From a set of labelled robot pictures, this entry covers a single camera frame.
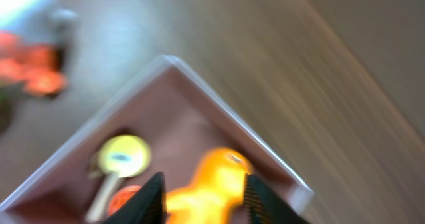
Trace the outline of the yellow wooden rattle drum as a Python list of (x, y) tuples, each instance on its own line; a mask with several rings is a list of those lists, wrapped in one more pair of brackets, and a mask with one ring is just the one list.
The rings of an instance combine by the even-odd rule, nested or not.
[(141, 174), (150, 163), (151, 148), (139, 136), (123, 134), (106, 140), (97, 153), (97, 164), (105, 178), (86, 213), (85, 222), (101, 221), (110, 198), (124, 179)]

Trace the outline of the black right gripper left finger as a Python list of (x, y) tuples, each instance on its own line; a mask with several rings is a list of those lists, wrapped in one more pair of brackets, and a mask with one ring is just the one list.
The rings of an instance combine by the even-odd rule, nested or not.
[(157, 172), (102, 224), (165, 224), (165, 176)]

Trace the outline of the orange round slotted toy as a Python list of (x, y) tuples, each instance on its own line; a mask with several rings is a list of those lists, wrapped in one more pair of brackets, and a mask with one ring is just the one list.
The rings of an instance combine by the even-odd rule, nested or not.
[(106, 215), (109, 217), (113, 215), (118, 209), (126, 204), (139, 190), (141, 186), (131, 185), (121, 188), (115, 194), (113, 194), (108, 206)]

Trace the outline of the orange plastic dinosaur toy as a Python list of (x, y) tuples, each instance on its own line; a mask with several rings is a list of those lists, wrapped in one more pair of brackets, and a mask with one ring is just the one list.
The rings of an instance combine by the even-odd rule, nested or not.
[(231, 148), (208, 151), (190, 182), (166, 194), (167, 223), (230, 222), (243, 204), (246, 176), (254, 173), (251, 162)]

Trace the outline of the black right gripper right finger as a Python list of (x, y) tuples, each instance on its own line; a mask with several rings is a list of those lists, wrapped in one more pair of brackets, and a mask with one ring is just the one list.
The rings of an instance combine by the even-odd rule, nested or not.
[(246, 175), (244, 208), (249, 224), (309, 224), (254, 174)]

